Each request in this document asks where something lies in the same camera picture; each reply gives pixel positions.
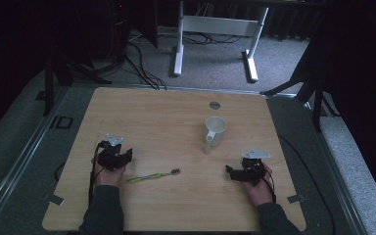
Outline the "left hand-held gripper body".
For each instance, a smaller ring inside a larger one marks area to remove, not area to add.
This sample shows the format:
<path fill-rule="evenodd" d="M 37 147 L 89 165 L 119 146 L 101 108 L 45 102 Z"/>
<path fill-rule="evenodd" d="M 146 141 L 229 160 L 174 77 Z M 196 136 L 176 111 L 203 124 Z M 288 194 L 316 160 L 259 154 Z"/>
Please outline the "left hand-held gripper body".
<path fill-rule="evenodd" d="M 102 148 L 102 151 L 98 154 L 99 165 L 103 166 L 106 169 L 117 163 L 125 163 L 120 155 L 121 143 L 124 141 L 123 137 L 115 137 L 111 134 L 106 135 L 107 140 L 99 143 L 99 146 Z"/>

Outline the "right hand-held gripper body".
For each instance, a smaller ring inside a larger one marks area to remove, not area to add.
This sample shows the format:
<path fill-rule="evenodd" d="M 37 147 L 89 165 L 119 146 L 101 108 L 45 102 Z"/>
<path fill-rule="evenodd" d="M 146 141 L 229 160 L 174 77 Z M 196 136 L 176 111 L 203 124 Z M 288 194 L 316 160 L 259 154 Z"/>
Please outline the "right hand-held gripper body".
<path fill-rule="evenodd" d="M 242 153 L 241 157 L 243 170 L 248 175 L 247 182 L 251 182 L 253 186 L 258 185 L 266 173 L 262 160 L 270 158 L 271 155 L 261 150 L 251 149 L 249 152 Z"/>

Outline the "green toothbrush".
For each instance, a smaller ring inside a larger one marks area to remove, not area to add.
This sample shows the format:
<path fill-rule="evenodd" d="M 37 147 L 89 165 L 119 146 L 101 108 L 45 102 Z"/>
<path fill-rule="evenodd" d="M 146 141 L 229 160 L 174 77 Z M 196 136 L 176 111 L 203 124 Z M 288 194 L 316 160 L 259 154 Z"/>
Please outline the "green toothbrush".
<path fill-rule="evenodd" d="M 150 175 L 133 177 L 133 178 L 127 179 L 125 182 L 126 183 L 136 183 L 136 182 L 140 182 L 140 181 L 144 181 L 144 180 L 159 179 L 159 178 L 169 176 L 169 175 L 176 175 L 180 172 L 181 172 L 181 170 L 179 168 L 175 168 L 175 169 L 171 170 L 170 172 L 165 172 L 165 173 L 159 172 L 159 173 L 154 173 L 154 174 L 150 174 Z"/>

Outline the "white cup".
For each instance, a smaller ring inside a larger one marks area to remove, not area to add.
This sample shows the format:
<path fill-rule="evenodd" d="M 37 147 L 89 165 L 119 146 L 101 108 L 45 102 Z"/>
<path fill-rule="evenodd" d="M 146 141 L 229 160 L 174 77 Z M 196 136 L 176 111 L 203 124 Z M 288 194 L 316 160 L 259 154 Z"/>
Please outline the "white cup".
<path fill-rule="evenodd" d="M 213 147 L 217 147 L 227 129 L 227 122 L 222 117 L 209 117 L 205 122 L 205 148 L 204 153 L 208 154 Z"/>

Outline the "person's left hand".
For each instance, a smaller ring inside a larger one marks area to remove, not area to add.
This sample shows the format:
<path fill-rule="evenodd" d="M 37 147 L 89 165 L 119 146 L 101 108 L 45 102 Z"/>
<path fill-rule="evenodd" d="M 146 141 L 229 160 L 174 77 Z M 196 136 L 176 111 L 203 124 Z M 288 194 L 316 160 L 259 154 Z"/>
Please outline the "person's left hand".
<path fill-rule="evenodd" d="M 126 167 L 115 168 L 113 171 L 105 169 L 98 163 L 98 158 L 93 161 L 94 172 L 93 180 L 94 186 L 114 186 L 119 187 Z"/>

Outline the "person's right hand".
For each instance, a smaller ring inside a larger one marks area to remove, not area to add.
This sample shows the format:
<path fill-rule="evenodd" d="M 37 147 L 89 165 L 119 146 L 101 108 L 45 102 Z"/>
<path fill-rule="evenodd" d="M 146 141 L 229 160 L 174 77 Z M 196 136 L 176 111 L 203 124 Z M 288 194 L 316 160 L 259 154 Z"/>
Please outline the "person's right hand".
<path fill-rule="evenodd" d="M 249 182 L 242 183 L 255 208 L 274 202 L 274 193 L 272 192 L 272 184 L 270 183 L 272 170 L 266 164 L 263 166 L 265 168 L 265 176 L 258 185 L 254 186 Z"/>

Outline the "grey tape piece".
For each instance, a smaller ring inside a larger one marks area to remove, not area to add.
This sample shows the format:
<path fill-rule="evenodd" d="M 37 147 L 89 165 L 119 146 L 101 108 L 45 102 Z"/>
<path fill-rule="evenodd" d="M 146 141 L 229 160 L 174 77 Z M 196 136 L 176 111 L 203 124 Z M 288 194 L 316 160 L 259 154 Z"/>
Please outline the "grey tape piece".
<path fill-rule="evenodd" d="M 64 199 L 59 197 L 59 196 L 56 196 L 54 194 L 44 194 L 42 196 L 42 200 L 43 201 L 46 201 L 48 203 L 52 203 L 52 204 L 55 204 L 57 206 L 61 206 L 64 202 Z"/>
<path fill-rule="evenodd" d="M 302 203 L 306 200 L 306 197 L 302 194 L 298 194 L 298 195 L 293 195 L 293 196 L 290 196 L 288 197 L 288 202 L 290 204 L 293 204 L 293 203 Z"/>

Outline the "black metal stand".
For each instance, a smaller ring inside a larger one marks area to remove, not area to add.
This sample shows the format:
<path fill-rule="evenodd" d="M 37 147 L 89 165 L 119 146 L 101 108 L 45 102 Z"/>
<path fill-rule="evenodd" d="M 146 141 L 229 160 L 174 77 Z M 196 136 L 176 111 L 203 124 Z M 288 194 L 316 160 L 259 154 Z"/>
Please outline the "black metal stand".
<path fill-rule="evenodd" d="M 47 117 L 55 104 L 54 77 L 57 77 L 62 86 L 71 86 L 73 78 L 70 68 L 81 72 L 93 81 L 101 84 L 111 84 L 110 81 L 96 75 L 91 70 L 75 62 L 60 49 L 54 49 L 46 60 L 44 67 L 44 90 L 38 93 L 37 98 L 45 103 L 43 115 Z"/>
<path fill-rule="evenodd" d="M 325 62 L 325 54 L 306 49 L 297 63 L 291 78 L 272 89 L 262 91 L 261 95 L 274 96 L 283 90 L 301 83 L 302 87 L 297 93 L 297 99 L 300 102 L 307 102 L 311 96 L 314 96 L 311 121 L 315 129 L 321 131 L 321 108 L 324 100 L 323 93 L 326 90 Z"/>

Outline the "black rectangular floor frame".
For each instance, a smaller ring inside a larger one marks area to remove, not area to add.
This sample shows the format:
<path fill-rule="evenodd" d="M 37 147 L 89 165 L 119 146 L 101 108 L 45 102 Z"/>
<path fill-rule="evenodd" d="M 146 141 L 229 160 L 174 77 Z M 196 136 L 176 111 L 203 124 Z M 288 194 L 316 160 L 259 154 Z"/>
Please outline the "black rectangular floor frame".
<path fill-rule="evenodd" d="M 55 129 L 69 129 L 72 126 L 72 123 L 72 117 L 55 116 L 50 124 L 50 127 Z"/>

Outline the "metal floor rail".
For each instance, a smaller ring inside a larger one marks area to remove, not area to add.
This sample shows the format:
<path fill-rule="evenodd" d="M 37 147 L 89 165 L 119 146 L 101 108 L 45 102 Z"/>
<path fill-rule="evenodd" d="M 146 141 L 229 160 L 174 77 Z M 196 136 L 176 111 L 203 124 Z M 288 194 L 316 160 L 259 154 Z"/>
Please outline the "metal floor rail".
<path fill-rule="evenodd" d="M 34 103 L 23 92 L 0 120 L 0 211 L 22 177 L 68 90 L 68 87 L 58 89 L 49 113 L 45 112 L 44 103 Z"/>
<path fill-rule="evenodd" d="M 306 101 L 305 106 L 310 109 L 309 117 L 352 235 L 368 235 L 361 193 L 364 192 L 364 182 L 375 181 L 344 121 L 324 112 L 323 105 L 317 104 L 313 98 Z"/>

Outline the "white desk frame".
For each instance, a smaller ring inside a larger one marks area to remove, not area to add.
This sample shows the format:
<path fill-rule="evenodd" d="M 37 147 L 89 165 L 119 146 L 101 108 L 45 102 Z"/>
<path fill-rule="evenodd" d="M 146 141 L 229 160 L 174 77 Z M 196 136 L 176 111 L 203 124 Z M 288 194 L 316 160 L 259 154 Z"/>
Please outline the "white desk frame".
<path fill-rule="evenodd" d="M 243 53 L 246 72 L 251 82 L 257 82 L 259 80 L 259 77 L 254 55 L 258 47 L 259 39 L 265 24 L 268 10 L 268 7 L 263 7 L 260 11 L 259 18 L 254 21 L 189 16 L 184 14 L 184 2 L 180 1 L 177 28 L 178 44 L 175 52 L 173 74 L 175 76 L 180 76 L 182 74 L 184 32 L 246 36 L 253 39 L 250 48 L 248 50 L 245 50 Z"/>

